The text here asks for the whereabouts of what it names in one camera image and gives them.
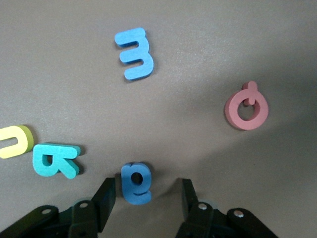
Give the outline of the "blue letter a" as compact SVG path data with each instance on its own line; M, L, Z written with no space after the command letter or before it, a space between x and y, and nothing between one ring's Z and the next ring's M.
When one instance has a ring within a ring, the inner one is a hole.
M124 199L133 205L143 205L152 199L152 174L143 163L127 163L121 168L121 187Z

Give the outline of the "blue letter E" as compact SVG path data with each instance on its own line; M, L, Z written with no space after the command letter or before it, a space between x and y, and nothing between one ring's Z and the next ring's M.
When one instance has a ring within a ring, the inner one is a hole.
M127 80L139 80L148 77L153 72L154 60L149 53L150 45L143 28L138 27L119 32L115 35L114 41L121 48L136 46L120 53L119 59L123 64L142 63L125 70L124 77Z

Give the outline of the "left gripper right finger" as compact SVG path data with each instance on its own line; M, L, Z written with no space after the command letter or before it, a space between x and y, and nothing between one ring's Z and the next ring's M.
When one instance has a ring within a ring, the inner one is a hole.
M184 222L175 238L278 238L252 212L230 209L226 214L198 200L190 179L181 180Z

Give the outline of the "red letter Q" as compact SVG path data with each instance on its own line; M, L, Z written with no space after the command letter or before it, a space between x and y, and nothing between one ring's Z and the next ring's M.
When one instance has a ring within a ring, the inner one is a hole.
M239 116L238 108L241 103L254 108L252 116L247 120ZM225 104L224 112L228 122L235 128L253 130L266 121L269 108L265 97L258 91L257 83L249 81L243 84L242 90L231 95Z

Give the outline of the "teal letter R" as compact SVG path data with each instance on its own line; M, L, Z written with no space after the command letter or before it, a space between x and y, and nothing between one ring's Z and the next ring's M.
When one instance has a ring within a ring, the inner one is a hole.
M73 160L80 153L80 147L75 145L37 144L33 148L34 171L43 177L62 173L67 179L74 179L79 174L80 169Z

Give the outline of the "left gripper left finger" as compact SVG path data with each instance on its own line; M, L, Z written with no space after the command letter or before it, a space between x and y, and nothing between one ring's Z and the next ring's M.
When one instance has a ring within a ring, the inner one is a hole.
M37 207L0 232L0 238L98 238L115 199L115 178L106 178L92 199L62 212L51 205Z

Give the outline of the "yellow letter u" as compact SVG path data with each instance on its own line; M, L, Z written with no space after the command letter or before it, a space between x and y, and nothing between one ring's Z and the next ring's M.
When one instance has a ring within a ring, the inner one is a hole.
M0 158L8 159L32 150L34 137L31 130L24 125L13 125L0 129L0 141L16 138L17 143L0 149Z

